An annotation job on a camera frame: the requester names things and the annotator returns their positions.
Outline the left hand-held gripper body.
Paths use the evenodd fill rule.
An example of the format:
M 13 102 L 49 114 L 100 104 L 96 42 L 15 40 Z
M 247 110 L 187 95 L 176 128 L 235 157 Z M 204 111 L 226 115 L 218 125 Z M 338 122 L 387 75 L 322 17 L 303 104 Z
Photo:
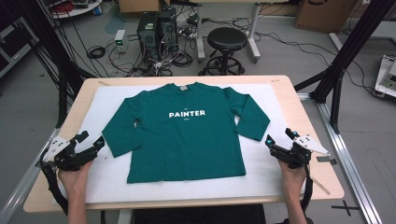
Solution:
M 55 136 L 41 157 L 41 167 L 57 167 L 64 171 L 78 171 L 81 166 L 94 160 L 98 152 L 93 151 L 93 146 L 76 152 L 77 143 L 75 139 L 66 140 Z

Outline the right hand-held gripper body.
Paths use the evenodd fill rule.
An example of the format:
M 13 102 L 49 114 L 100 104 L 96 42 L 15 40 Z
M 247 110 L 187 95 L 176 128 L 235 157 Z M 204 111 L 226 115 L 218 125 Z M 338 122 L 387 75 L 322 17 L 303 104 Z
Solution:
M 291 149 L 276 145 L 274 150 L 270 150 L 270 154 L 279 161 L 285 162 L 290 169 L 295 169 L 307 165 L 313 151 L 327 156 L 331 155 L 320 142 L 308 134 L 299 135 L 298 138 L 292 140 Z

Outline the teal long-sleeved shirt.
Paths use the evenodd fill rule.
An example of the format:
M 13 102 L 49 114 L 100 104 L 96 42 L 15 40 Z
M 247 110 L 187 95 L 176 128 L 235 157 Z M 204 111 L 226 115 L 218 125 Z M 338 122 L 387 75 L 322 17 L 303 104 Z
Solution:
M 124 99 L 102 135 L 132 154 L 129 184 L 200 180 L 245 175 L 239 137 L 260 141 L 269 124 L 250 95 L 196 82 Z

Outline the person's right hand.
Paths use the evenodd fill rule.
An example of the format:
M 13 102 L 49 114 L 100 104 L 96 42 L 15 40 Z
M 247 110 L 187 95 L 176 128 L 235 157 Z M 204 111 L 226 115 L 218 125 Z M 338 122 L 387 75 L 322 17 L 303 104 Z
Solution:
M 282 173 L 282 189 L 285 197 L 299 199 L 306 177 L 304 168 L 290 169 L 285 162 L 279 161 L 278 163 Z

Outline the person's left hand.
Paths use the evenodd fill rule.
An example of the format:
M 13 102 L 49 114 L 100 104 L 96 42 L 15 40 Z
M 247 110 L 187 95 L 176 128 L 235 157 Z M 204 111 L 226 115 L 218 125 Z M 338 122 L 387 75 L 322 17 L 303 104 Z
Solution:
M 86 188 L 88 182 L 88 174 L 92 162 L 88 162 L 81 166 L 78 171 L 63 171 L 59 172 L 59 177 L 64 185 L 67 199 L 71 202 L 85 202 Z

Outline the black tape piece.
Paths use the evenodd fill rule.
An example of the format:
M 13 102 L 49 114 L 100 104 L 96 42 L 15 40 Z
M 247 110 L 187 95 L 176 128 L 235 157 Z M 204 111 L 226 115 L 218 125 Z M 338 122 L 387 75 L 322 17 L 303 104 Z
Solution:
M 331 159 L 330 157 L 317 157 L 318 162 L 328 162 L 330 165 L 337 164 L 336 159 Z

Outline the thin wooden stick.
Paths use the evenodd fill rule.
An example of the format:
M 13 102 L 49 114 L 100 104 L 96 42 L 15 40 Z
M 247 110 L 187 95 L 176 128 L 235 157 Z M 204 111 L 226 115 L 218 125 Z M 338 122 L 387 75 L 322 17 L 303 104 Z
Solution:
M 318 180 L 316 180 L 314 177 L 311 177 L 313 183 L 315 183 L 320 189 L 322 189 L 327 195 L 330 195 L 330 191 L 326 189 Z

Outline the white foam mat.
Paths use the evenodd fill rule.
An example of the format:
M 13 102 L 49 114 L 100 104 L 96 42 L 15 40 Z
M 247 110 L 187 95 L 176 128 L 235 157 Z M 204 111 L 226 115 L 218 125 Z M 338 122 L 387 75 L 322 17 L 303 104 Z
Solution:
M 93 96 L 91 106 L 81 128 L 89 136 L 77 149 L 83 150 L 102 135 L 103 129 L 114 116 L 124 99 L 134 97 L 141 91 L 159 89 L 156 86 L 100 87 Z M 107 143 L 94 160 L 88 178 L 87 201 L 94 203 L 148 203 L 177 201 L 211 201 L 219 199 L 273 196 L 280 184 L 277 158 L 265 145 L 268 134 L 278 146 L 291 149 L 291 139 L 285 134 L 273 90 L 268 85 L 232 85 L 230 88 L 250 95 L 270 119 L 262 140 L 239 137 L 246 174 L 243 176 L 159 181 L 129 184 L 132 154 L 115 157 Z

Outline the person's dark clothing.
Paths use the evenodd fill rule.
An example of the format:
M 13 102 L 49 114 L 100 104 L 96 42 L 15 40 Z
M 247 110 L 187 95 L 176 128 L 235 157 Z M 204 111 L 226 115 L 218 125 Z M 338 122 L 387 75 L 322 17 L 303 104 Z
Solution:
M 133 224 L 266 224 L 262 204 L 136 209 Z

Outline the white power supply box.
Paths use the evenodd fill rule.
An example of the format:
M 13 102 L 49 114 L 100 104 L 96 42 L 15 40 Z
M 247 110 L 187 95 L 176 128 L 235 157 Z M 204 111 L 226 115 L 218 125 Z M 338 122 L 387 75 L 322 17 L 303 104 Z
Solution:
M 116 32 L 114 42 L 116 44 L 118 52 L 125 53 L 127 51 L 128 41 L 126 40 L 126 35 L 124 30 L 118 30 Z

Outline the white flat device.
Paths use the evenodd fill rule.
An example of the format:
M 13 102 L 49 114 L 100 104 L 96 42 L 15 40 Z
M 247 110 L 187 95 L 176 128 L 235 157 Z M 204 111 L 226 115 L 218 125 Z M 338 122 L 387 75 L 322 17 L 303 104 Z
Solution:
M 396 56 L 382 56 L 375 90 L 396 98 Z

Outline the black round stool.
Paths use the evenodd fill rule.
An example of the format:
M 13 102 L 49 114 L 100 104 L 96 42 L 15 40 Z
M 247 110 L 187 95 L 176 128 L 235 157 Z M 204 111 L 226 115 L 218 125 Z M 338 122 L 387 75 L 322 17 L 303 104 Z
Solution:
M 210 59 L 198 73 L 199 76 L 239 76 L 245 73 L 243 65 L 233 57 L 235 52 L 244 49 L 248 43 L 243 32 L 231 27 L 216 28 L 208 34 L 207 42 L 215 51 L 210 54 Z

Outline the black computer tower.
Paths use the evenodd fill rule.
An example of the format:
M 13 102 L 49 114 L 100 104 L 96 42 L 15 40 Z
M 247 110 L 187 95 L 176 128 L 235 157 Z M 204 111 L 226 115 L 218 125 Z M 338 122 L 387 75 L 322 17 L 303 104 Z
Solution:
M 162 41 L 172 51 L 178 50 L 177 14 L 174 7 L 164 8 L 159 15 Z
M 155 61 L 159 60 L 159 40 L 157 37 L 158 15 L 159 13 L 157 11 L 143 12 L 137 27 L 137 35 L 143 54 Z

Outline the large cardboard box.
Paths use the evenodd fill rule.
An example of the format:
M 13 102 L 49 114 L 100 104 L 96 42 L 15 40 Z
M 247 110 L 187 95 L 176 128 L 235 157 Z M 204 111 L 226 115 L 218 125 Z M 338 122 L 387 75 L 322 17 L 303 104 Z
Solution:
M 303 0 L 295 27 L 322 33 L 338 33 L 344 27 L 358 0 Z

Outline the white round table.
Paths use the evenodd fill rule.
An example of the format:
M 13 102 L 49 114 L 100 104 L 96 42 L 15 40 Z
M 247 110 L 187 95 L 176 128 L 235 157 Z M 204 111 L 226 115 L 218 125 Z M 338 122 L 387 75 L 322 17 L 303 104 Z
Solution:
M 57 2 L 48 5 L 49 13 L 54 19 L 65 19 L 78 16 L 90 11 L 94 11 L 101 6 L 103 0 L 78 0 L 78 3 L 73 3 L 73 0 L 58 0 Z

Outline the small cardboard box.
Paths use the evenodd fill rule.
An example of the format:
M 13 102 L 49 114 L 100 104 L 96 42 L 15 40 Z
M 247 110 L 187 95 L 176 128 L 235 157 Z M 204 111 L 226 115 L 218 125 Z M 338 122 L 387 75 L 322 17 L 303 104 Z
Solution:
M 121 13 L 159 11 L 169 4 L 170 0 L 119 0 Z

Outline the black metal frame post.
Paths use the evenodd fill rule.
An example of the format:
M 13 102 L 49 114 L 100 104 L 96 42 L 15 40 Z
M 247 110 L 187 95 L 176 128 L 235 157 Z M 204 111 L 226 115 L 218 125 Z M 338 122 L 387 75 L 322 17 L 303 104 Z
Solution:
M 84 80 L 93 74 L 72 61 L 38 0 L 0 0 L 0 5 L 6 9 L 13 20 L 11 25 L 31 47 L 58 89 L 57 127 L 60 127 L 67 116 L 68 100 L 76 100 Z
M 296 91 L 300 91 L 317 82 L 317 87 L 309 93 L 309 97 L 319 104 L 325 104 L 327 96 L 332 92 L 329 122 L 336 133 L 339 133 L 338 118 L 344 73 L 394 6 L 396 0 L 372 0 L 329 67 L 294 86 Z

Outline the aluminium floor rail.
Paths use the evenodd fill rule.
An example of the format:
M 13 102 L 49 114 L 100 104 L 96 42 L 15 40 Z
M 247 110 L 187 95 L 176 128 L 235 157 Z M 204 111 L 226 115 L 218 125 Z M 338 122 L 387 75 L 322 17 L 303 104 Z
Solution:
M 8 197 L 6 203 L 0 209 L 0 224 L 8 224 L 11 218 L 14 216 L 16 211 L 20 208 L 22 203 L 26 200 L 28 193 L 32 189 L 38 174 L 41 172 L 41 168 L 38 165 L 41 154 L 50 145 L 51 140 L 59 133 L 59 128 L 54 128 L 49 135 L 44 146 L 39 150 L 38 154 L 34 158 L 33 162 L 21 178 L 17 187 L 12 191 Z
M 361 209 L 366 223 L 383 224 L 377 210 L 375 209 L 375 205 L 361 180 L 361 176 L 355 166 L 355 163 L 347 150 L 347 146 L 342 135 L 337 133 L 330 124 L 331 112 L 329 108 L 325 104 L 320 103 L 316 103 L 316 107 L 318 108 L 326 131 L 332 141 L 334 152 L 343 167 L 348 184 L 353 191 L 354 197 L 359 204 L 359 208 Z

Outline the white desk frame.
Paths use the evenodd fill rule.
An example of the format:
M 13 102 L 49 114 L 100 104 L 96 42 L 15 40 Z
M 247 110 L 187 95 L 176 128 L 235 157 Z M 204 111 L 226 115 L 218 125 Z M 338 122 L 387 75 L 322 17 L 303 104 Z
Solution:
M 205 58 L 205 47 L 203 40 L 203 22 L 205 16 L 213 18 L 219 15 L 221 19 L 232 19 L 246 17 L 250 19 L 250 25 L 244 32 L 247 36 L 247 45 L 251 50 L 252 60 L 257 63 L 262 57 L 254 39 L 257 21 L 260 15 L 263 0 L 191 0 L 197 5 L 195 9 L 198 16 L 195 43 L 197 47 L 198 61 Z

